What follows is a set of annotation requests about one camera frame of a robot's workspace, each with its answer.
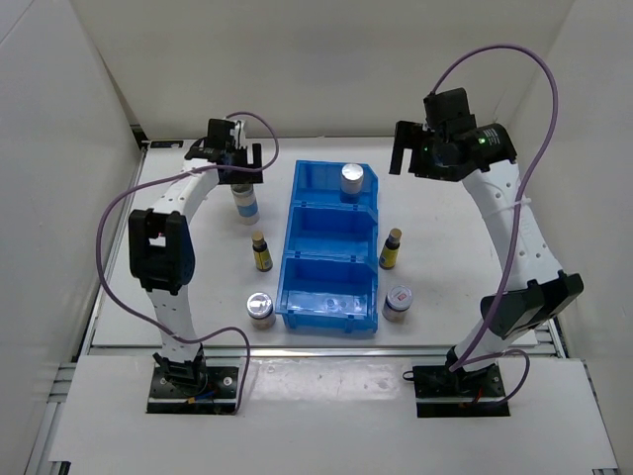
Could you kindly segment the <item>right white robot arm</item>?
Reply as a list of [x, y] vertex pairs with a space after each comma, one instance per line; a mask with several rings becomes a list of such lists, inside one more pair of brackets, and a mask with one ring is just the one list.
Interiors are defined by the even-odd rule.
[[419, 178], [460, 182], [476, 203], [502, 268], [495, 294], [482, 299], [482, 319], [446, 356], [438, 385], [465, 396], [479, 389], [489, 368], [525, 333], [565, 310], [584, 290], [546, 243], [525, 195], [516, 150], [505, 127], [477, 127], [473, 120], [448, 122], [436, 130], [399, 121], [390, 163]]

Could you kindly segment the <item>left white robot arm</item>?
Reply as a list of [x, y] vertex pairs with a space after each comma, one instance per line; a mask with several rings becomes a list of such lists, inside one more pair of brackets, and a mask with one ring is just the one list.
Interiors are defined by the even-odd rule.
[[262, 148], [195, 142], [179, 173], [151, 206], [128, 218], [130, 270], [146, 292], [161, 331], [162, 349], [154, 355], [167, 382], [186, 396], [208, 387], [203, 342], [196, 335], [188, 285], [196, 266], [189, 229], [202, 202], [220, 185], [244, 187], [263, 181]]

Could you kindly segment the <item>tall blue-label shaker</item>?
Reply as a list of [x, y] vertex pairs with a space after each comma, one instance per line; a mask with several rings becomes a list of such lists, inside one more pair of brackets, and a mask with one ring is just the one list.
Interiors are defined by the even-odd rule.
[[364, 169], [357, 163], [346, 163], [340, 172], [340, 198], [344, 203], [357, 203], [363, 187]]
[[259, 221], [259, 209], [252, 184], [232, 184], [231, 195], [236, 206], [239, 218], [248, 226]]

